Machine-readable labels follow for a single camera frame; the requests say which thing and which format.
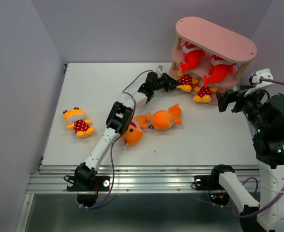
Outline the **red shark plush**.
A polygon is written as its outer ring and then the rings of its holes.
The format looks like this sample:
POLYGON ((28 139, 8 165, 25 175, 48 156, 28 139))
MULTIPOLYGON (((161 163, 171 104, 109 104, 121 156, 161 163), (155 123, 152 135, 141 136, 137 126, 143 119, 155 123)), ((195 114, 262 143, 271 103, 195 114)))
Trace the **red shark plush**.
POLYGON ((203 81, 204 86, 207 87, 208 84, 216 84, 223 81, 229 73, 233 72, 235 63, 227 61, 217 55, 212 55, 210 63, 212 68, 208 71, 208 75, 204 75, 203 81))
POLYGON ((199 65, 201 58, 205 55, 205 51, 202 48, 188 41, 184 43, 182 50, 184 52, 184 62, 181 62, 179 66, 183 73, 187 70, 195 69, 199 65))

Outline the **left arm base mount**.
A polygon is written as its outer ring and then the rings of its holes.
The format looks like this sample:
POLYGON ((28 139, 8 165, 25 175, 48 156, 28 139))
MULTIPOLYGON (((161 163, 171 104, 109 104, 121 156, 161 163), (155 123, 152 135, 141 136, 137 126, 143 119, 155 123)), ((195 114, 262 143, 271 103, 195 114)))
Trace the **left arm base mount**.
POLYGON ((89 183, 84 183, 71 175, 65 175, 63 180, 67 183, 66 190, 68 192, 77 192, 76 200, 79 208, 85 210, 103 207, 112 190, 109 176, 95 177, 89 183), (107 195, 99 202, 100 191, 107 193, 107 195))

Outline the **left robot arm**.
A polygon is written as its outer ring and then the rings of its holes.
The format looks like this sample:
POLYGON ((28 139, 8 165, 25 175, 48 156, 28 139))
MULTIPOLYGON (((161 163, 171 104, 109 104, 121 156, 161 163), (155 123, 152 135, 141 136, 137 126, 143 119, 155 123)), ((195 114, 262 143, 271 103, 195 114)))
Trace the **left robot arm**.
POLYGON ((105 130, 89 156, 76 167, 73 176, 64 176, 63 179, 67 182, 67 191, 110 191, 114 178, 107 175, 97 176, 97 173, 107 152, 112 151, 115 142, 128 129, 137 106, 146 105, 157 90, 163 89, 170 92, 182 85, 181 82, 161 72, 160 69, 146 70, 142 73, 146 73, 147 77, 137 92, 133 95, 124 90, 123 93, 127 94, 129 99, 124 103, 117 101, 113 104, 106 120, 105 130))

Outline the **orange shark plush back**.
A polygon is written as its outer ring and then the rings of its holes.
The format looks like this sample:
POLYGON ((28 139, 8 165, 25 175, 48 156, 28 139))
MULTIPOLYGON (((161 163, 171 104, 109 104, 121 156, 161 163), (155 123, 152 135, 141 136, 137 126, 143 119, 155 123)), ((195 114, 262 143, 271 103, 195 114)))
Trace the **orange shark plush back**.
POLYGON ((147 129, 166 131, 175 124, 181 125, 181 113, 182 111, 178 103, 171 106, 168 110, 159 110, 150 118, 150 124, 148 125, 147 129))

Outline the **red shark plush front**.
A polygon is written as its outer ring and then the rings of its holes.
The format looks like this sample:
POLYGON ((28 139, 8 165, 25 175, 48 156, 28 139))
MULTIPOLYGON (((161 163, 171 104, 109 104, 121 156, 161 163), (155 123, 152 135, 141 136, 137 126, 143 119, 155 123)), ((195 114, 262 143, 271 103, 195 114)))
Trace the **red shark plush front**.
POLYGON ((204 86, 207 87, 208 84, 216 84, 223 81, 229 73, 233 72, 235 63, 227 61, 217 55, 212 55, 210 63, 212 68, 208 71, 208 75, 204 75, 203 81, 204 86))

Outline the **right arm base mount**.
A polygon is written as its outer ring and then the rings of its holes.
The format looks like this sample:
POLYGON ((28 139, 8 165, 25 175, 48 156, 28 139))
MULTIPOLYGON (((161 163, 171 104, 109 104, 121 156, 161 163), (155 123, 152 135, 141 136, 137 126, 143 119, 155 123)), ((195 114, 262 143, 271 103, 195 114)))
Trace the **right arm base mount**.
POLYGON ((226 189, 224 189, 217 182, 213 183, 211 175, 196 175, 192 183, 192 188, 197 191, 206 191, 209 201, 214 206, 231 209, 232 206, 228 206, 230 196, 226 189))

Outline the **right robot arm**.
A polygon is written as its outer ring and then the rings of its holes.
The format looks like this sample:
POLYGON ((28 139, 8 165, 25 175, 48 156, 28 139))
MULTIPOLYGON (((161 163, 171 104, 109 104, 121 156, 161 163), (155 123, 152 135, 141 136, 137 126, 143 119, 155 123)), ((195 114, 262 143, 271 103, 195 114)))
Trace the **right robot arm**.
POLYGON ((217 165, 209 177, 216 189, 227 191, 238 209, 244 232, 284 232, 284 94, 268 96, 266 90, 216 93, 220 112, 235 103, 233 113, 243 112, 255 130, 253 145, 260 171, 260 200, 238 180, 229 165, 217 165))

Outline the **orange shark plush facing camera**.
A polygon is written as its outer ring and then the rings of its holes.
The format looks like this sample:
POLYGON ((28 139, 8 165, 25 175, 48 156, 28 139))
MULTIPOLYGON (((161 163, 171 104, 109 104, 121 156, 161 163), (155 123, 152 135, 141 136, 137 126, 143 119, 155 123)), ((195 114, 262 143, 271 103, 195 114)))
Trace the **orange shark plush facing camera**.
POLYGON ((122 135, 121 140, 124 146, 134 146, 138 144, 143 136, 143 129, 148 127, 151 113, 134 116, 127 131, 122 135))

